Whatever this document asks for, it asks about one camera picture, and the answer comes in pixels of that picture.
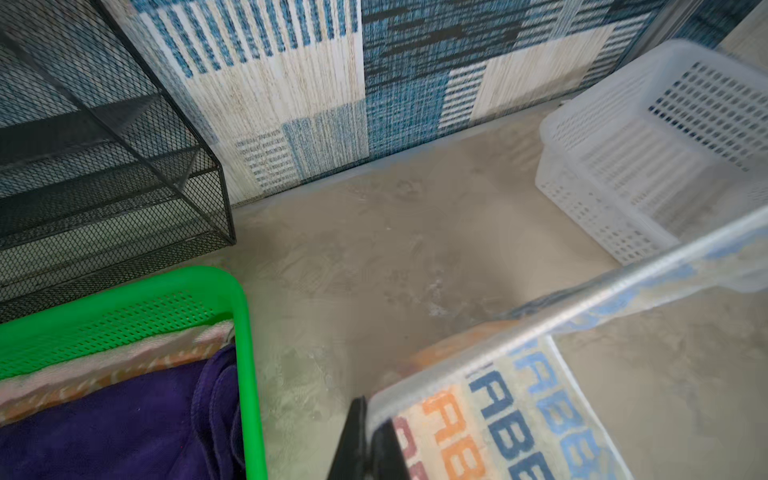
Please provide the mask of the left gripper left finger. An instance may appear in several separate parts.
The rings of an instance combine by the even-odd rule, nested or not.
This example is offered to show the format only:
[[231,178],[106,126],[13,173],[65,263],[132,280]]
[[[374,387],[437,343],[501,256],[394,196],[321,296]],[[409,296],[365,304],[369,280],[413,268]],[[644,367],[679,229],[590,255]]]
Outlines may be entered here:
[[365,477],[366,414],[366,399],[353,399],[330,466],[328,480],[362,480]]

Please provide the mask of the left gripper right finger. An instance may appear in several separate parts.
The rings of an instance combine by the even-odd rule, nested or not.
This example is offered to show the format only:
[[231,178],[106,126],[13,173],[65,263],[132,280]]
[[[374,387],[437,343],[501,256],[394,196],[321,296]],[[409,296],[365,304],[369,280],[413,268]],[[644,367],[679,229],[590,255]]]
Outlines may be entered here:
[[411,479],[392,419],[373,433],[370,473],[374,480]]

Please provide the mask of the white printed towel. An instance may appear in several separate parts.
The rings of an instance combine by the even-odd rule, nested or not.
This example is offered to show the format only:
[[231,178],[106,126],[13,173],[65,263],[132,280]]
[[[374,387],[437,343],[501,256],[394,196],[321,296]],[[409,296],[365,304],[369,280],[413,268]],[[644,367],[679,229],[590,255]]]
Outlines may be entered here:
[[370,463],[373,433],[392,419],[411,479],[627,479],[626,463],[555,337],[766,266],[767,211],[760,208],[444,340],[368,401]]

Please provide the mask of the purple towel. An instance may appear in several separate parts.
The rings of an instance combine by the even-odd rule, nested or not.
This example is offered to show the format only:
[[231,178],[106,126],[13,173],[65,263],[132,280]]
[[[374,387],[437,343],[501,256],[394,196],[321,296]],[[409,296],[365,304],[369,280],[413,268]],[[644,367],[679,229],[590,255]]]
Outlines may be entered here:
[[245,478],[234,346],[2,427],[1,476]]

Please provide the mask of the pink towel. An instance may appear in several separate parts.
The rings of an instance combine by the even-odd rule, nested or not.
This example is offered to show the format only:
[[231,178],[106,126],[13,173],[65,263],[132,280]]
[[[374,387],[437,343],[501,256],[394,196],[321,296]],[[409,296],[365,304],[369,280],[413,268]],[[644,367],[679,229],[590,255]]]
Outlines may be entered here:
[[130,378],[211,357],[234,339],[225,320],[152,336],[1,382],[1,409],[43,408]]

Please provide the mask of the orange patterned towel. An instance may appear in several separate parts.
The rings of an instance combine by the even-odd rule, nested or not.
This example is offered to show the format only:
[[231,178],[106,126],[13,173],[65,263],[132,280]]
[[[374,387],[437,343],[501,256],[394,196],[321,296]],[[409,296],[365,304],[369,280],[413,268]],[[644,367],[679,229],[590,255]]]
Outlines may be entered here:
[[211,358],[226,346],[203,343],[179,350],[102,352],[1,381],[1,424],[18,422],[132,378]]

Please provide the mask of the green plastic basket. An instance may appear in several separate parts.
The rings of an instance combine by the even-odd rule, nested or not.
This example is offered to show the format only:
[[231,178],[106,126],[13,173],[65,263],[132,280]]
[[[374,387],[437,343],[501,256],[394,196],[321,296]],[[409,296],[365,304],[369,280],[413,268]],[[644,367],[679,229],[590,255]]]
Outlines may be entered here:
[[246,294],[228,272],[185,267],[11,320],[1,326],[1,377],[18,377],[160,334],[234,323],[245,470],[268,468]]

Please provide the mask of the white plastic basket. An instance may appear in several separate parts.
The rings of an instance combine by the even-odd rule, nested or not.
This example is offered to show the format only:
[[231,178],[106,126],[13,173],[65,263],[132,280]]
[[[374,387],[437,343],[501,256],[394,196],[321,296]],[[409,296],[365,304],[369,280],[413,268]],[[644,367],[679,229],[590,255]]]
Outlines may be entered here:
[[767,203],[767,76],[673,40],[548,115],[537,188],[622,264]]

